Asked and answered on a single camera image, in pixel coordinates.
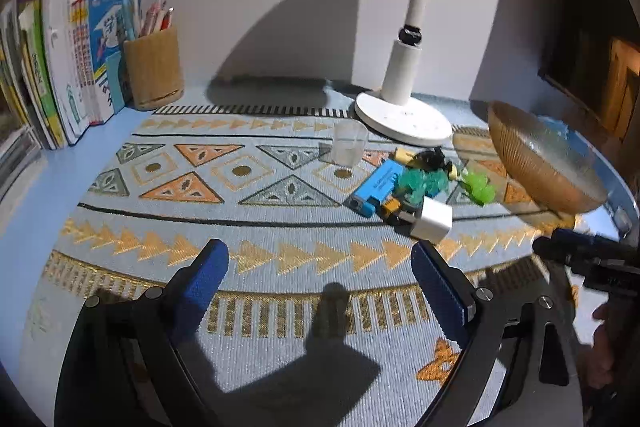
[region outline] brown glass bowl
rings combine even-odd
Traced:
[[[587,160],[531,113],[492,102],[489,133],[510,176],[551,210],[583,214],[607,200],[607,191]]]

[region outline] blue book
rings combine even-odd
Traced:
[[[86,24],[93,73],[95,123],[104,123],[127,102],[122,70],[122,0],[86,0]]]

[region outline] patterned tablecloth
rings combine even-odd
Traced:
[[[229,271],[196,341],[180,350],[225,425],[414,425],[459,349],[415,283],[408,230],[343,205],[396,147],[372,132],[358,165],[328,163],[334,124],[353,118],[350,102],[203,100],[163,107],[142,124],[67,219],[34,295],[20,379],[41,413],[52,414],[84,299],[98,289],[137,298],[216,237],[228,245]],[[506,281],[497,274],[537,235],[575,219],[540,208],[509,178],[485,128],[454,124],[446,156],[487,174],[497,198],[477,206],[451,182],[437,197],[454,213],[439,252],[474,283],[540,277],[536,259]],[[494,391],[503,373],[496,368]]]

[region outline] white lamp base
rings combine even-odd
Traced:
[[[355,110],[376,131],[411,145],[442,145],[453,133],[449,120],[440,111],[416,98],[394,105],[382,100],[378,92],[361,92]]]

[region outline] white cube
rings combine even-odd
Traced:
[[[449,233],[451,225],[453,208],[425,196],[410,233],[413,237],[428,239],[436,245]]]

